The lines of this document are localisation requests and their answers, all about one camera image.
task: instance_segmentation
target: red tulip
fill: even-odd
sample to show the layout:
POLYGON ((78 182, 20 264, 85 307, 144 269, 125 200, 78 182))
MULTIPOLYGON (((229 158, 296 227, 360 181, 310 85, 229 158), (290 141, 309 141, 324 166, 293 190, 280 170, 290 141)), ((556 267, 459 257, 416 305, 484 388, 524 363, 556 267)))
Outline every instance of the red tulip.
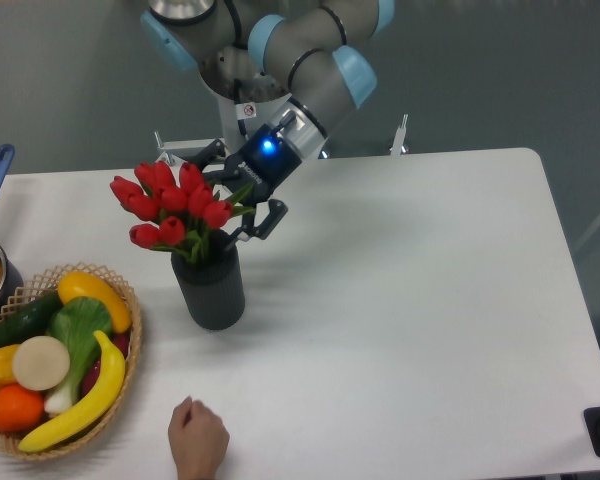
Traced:
POLYGON ((153 173, 156 178, 156 188, 170 187, 176 184, 171 167, 162 160, 153 164, 153 173))
POLYGON ((151 248, 160 241, 160 230, 154 225, 143 223, 129 230, 129 238, 142 248, 151 248))
POLYGON ((160 224, 160 240, 167 245, 179 244, 185 235, 184 223, 177 217, 167 217, 160 224))
POLYGON ((210 228, 218 229, 224 227, 231 218, 232 209, 233 205, 230 202, 213 202, 205 207, 202 218, 210 228))
POLYGON ((147 162, 142 162, 133 170, 133 173, 136 174, 136 177, 138 177, 140 183, 149 188, 152 193, 156 191, 156 187, 158 186, 156 182, 156 174, 151 165, 149 165, 147 162))
POLYGON ((180 212, 187 208, 189 202, 187 194, 175 185, 159 187, 158 198, 160 199, 160 206, 168 212, 180 212))
POLYGON ((202 212, 207 205, 213 202, 213 191, 206 183, 201 183, 189 196, 187 208, 194 217, 202 217, 202 212))
POLYGON ((118 175, 113 177, 113 182, 109 186, 124 207, 127 207, 131 195, 142 195, 144 193, 140 185, 118 175))
POLYGON ((185 192, 193 192, 198 185, 204 183, 204 177, 200 169, 189 162, 184 162, 179 173, 180 188, 185 192))
POLYGON ((130 195, 127 208, 145 222, 154 221, 160 210, 158 202, 146 195, 130 195))

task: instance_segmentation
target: bok choy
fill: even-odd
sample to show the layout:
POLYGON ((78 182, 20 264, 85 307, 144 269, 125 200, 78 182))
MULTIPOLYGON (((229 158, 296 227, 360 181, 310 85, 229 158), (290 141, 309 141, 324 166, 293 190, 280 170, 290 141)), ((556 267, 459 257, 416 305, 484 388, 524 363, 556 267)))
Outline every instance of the bok choy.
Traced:
POLYGON ((100 356, 93 332, 101 330, 111 335, 111 329, 107 307, 89 297, 71 300, 51 320, 47 335, 67 347, 71 363, 64 380, 47 394, 44 409, 49 415, 66 412, 78 402, 82 378, 100 356))

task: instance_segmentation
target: white table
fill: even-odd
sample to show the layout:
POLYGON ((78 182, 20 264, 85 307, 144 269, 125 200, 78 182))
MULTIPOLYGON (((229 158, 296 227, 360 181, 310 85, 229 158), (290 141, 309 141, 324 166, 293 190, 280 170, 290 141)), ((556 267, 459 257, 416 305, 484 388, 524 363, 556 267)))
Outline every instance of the white table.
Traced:
POLYGON ((136 288, 146 341, 123 412, 82 452, 0 478, 175 478, 186 395, 225 420, 222 479, 482 479, 600 470, 582 411, 600 353, 538 156, 301 166, 271 237, 239 244, 243 318, 190 319, 167 254, 132 245, 115 174, 13 175, 0 242, 24 277, 79 260, 136 288))

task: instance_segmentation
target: yellow banana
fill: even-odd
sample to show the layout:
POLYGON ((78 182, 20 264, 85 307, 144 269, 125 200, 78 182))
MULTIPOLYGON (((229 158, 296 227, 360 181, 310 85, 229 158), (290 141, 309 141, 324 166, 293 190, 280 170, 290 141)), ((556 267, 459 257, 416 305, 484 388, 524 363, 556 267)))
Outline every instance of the yellow banana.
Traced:
POLYGON ((25 436, 18 448, 40 452, 81 432, 104 414, 118 397, 125 373, 122 352, 100 330, 93 332, 100 344, 100 376, 91 391, 73 407, 25 436))

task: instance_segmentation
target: woven basket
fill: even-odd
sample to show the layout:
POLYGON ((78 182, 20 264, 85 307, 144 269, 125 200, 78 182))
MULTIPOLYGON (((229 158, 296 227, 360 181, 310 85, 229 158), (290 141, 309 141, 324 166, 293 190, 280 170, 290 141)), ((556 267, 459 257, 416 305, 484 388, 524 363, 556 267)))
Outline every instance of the woven basket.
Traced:
POLYGON ((105 280, 125 301, 131 312, 131 338, 129 342, 129 355, 127 356, 127 368, 122 384, 122 389, 118 398, 111 408, 92 425, 92 428, 77 440, 60 443, 55 447, 39 453, 24 453, 18 449, 18 444, 23 438, 23 434, 1 434, 0 433, 0 452, 11 455, 21 460, 41 461, 64 456, 74 452, 98 435, 109 423, 120 407, 128 388, 131 377, 136 369, 138 357, 140 355, 140 345, 142 342, 142 322, 140 319, 140 306, 133 288, 114 271, 105 266, 87 265, 79 263, 77 265, 58 266, 51 270, 46 270, 42 275, 35 275, 32 280, 25 283, 23 287, 18 287, 15 295, 9 297, 7 305, 2 307, 0 312, 0 322, 8 318, 17 311, 22 305, 43 295, 44 293, 55 290, 62 276, 73 270, 82 270, 96 275, 105 280))

